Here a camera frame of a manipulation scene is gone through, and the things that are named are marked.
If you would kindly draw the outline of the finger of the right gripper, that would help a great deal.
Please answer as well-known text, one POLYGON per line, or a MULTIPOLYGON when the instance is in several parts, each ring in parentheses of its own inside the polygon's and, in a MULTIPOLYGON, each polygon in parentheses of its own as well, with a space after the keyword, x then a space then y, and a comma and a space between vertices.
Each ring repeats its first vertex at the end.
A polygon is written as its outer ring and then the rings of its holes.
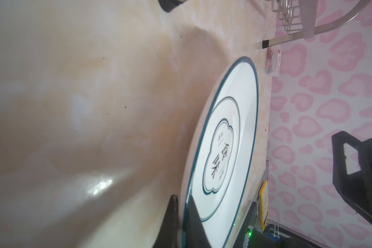
POLYGON ((372 138, 360 141, 346 131, 331 137, 333 150, 333 185, 342 199, 372 224, 372 138), (360 170, 347 173, 344 145, 358 152, 360 170))

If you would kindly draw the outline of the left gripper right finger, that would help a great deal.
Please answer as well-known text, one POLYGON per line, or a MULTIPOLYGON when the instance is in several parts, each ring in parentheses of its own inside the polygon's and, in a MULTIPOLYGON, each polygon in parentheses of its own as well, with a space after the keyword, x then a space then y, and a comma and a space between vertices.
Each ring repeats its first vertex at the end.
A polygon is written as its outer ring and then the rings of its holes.
POLYGON ((193 196, 189 197, 184 220, 185 248, 210 248, 193 196))

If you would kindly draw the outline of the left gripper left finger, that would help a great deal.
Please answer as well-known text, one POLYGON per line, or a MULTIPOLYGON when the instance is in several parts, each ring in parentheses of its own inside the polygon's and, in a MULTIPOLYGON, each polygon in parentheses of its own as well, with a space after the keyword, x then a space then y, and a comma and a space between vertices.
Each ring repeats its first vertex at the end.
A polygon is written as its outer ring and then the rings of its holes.
POLYGON ((167 209, 156 238, 153 248, 177 248, 179 228, 179 203, 178 196, 172 195, 169 199, 167 209))

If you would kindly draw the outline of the chrome two-tier dish rack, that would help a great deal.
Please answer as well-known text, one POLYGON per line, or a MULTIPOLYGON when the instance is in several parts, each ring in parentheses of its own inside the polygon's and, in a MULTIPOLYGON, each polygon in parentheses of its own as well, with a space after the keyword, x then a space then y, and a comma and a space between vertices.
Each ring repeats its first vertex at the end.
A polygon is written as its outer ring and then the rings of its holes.
POLYGON ((370 1, 358 1, 338 19, 316 25, 318 4, 310 1, 147 1, 167 52, 198 52, 236 57, 313 38, 350 22, 370 1))

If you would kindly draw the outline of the small pink white box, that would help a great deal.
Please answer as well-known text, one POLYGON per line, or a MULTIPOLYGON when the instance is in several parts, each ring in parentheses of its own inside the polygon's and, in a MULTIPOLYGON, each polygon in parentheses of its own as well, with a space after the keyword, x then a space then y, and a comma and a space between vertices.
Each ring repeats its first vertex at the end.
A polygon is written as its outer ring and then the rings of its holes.
POLYGON ((277 77, 280 74, 282 60, 282 49, 280 45, 275 45, 267 49, 266 75, 277 77))

